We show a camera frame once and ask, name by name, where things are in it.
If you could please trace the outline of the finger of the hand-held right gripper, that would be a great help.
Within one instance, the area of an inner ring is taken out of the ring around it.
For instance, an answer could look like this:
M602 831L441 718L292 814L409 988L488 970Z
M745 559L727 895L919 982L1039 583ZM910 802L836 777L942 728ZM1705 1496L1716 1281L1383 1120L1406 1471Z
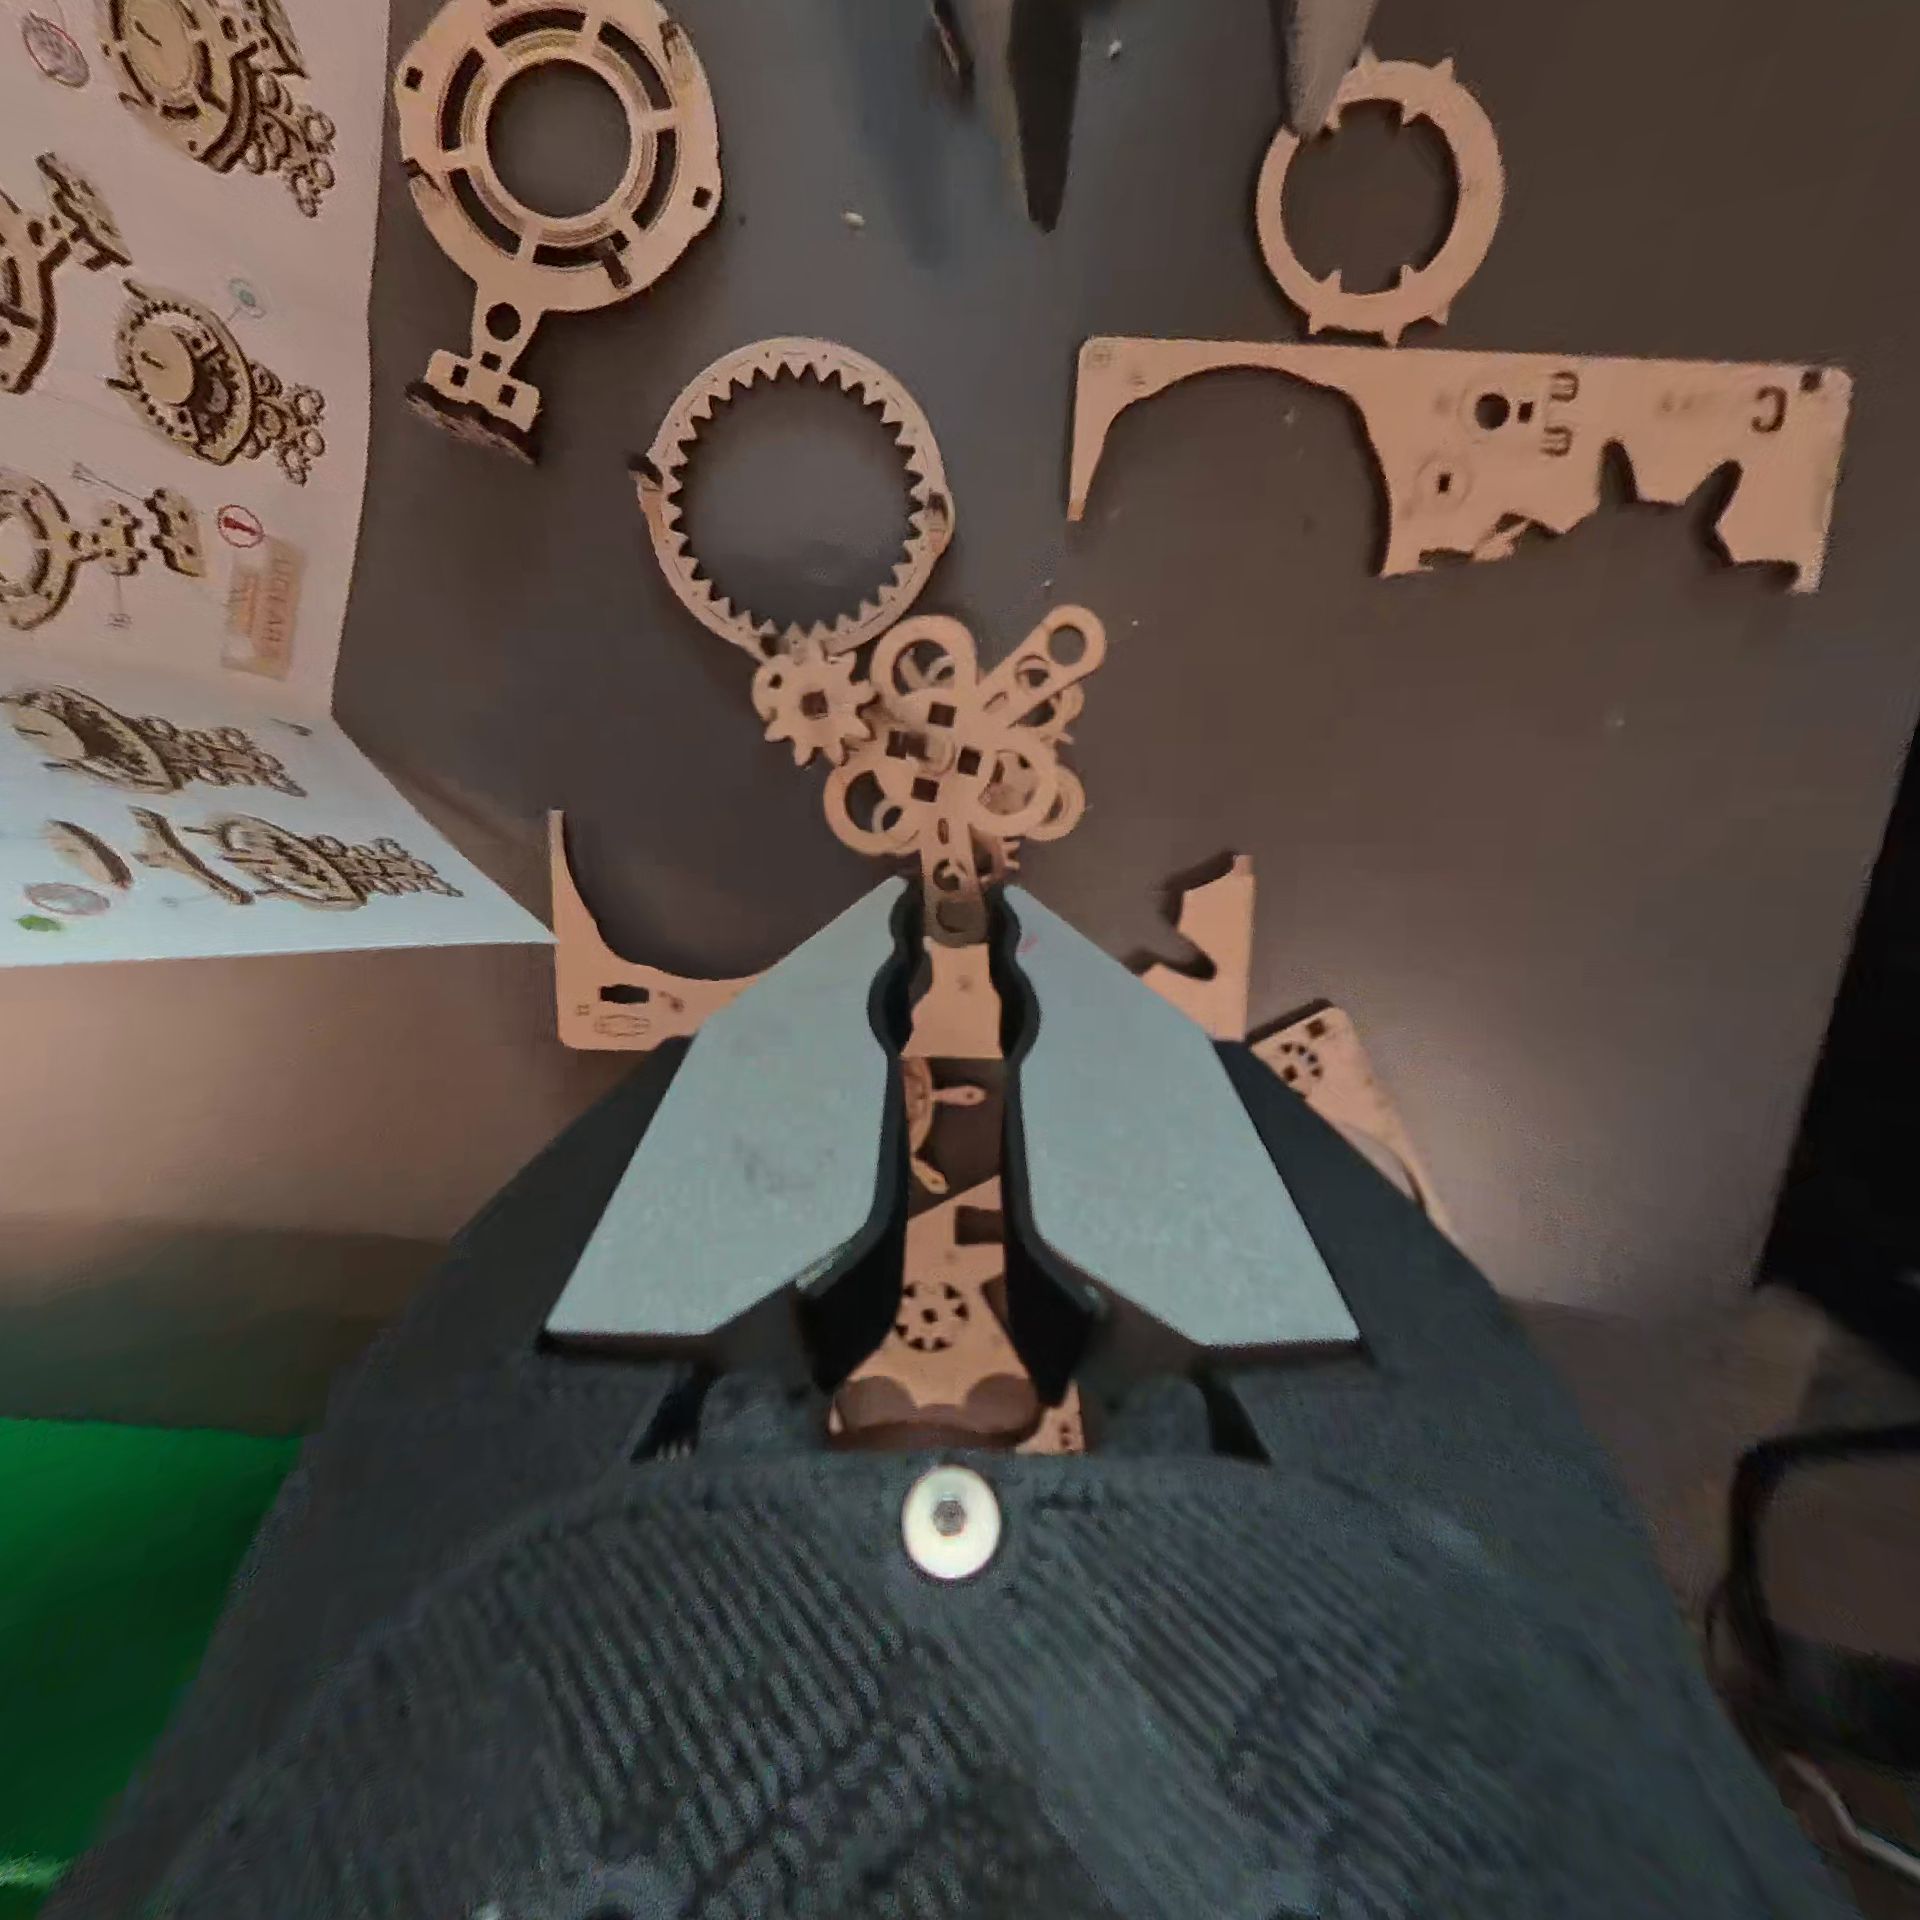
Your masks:
M1024 216L1054 232L1066 207L1084 58L1079 2L932 2L948 94L992 125Z
M1283 125L1319 132L1368 44L1378 2L1275 2Z

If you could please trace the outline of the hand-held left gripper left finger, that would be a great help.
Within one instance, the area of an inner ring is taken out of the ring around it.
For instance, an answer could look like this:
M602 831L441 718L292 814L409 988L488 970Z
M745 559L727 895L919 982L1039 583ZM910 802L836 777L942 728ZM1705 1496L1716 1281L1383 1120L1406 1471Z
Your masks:
M562 1352L839 1388L894 1329L921 904L884 879L688 1039L545 1318Z

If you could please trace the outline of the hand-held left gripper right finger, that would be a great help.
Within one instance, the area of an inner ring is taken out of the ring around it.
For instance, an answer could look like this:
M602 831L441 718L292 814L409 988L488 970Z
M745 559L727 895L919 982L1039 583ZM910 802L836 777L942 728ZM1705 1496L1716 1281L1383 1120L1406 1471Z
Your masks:
M1046 1404L1359 1348L1201 1024L1017 885L996 898L996 997L1003 1320Z

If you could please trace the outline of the wooden gear axle assembly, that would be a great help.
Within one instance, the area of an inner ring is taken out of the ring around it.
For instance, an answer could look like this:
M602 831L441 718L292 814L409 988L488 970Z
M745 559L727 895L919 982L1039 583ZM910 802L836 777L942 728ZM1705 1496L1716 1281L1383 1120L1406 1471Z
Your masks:
M928 938L977 946L1019 845L1063 838L1087 814L1066 749L1106 653L1090 608L1050 610L992 666L956 617L913 615L865 662L814 641L774 653L752 701L799 762L827 761L824 806L844 845L919 863Z

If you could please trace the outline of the long wooden parts sheet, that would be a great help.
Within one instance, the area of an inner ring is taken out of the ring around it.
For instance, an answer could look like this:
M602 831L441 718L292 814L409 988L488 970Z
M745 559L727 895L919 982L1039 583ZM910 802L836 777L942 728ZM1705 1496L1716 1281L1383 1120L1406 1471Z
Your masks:
M1678 509L1735 470L1712 537L1729 561L1825 568L1855 381L1839 368L1700 359L1095 336L1074 368L1067 521L1081 521L1121 415L1216 372L1344 398L1385 501L1378 574L1507 559L1600 505L1609 452L1634 498Z

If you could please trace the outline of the green plastic bin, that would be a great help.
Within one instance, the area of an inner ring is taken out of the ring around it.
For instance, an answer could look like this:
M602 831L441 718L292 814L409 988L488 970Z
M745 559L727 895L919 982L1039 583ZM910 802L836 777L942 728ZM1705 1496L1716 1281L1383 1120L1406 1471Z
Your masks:
M296 1437L2 1422L2 1916L35 1916L202 1664Z

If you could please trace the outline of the printed assembly instruction sheet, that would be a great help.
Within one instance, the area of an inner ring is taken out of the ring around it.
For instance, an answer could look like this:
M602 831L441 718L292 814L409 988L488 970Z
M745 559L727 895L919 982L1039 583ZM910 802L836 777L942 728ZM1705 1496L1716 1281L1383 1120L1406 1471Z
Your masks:
M387 5L2 5L6 968L551 946L338 724Z

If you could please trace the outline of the round wooden frame with stem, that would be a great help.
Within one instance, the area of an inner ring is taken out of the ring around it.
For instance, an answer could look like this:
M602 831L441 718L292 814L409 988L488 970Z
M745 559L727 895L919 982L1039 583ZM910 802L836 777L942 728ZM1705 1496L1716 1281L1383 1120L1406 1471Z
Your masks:
M590 207L543 209L497 156L516 82L587 76L616 100L630 152ZM472 343L433 351L409 402L470 441L532 462L543 394L520 370L554 316L624 303L665 277L723 206L713 90L658 2L454 2L398 56L400 168L443 255L472 281Z

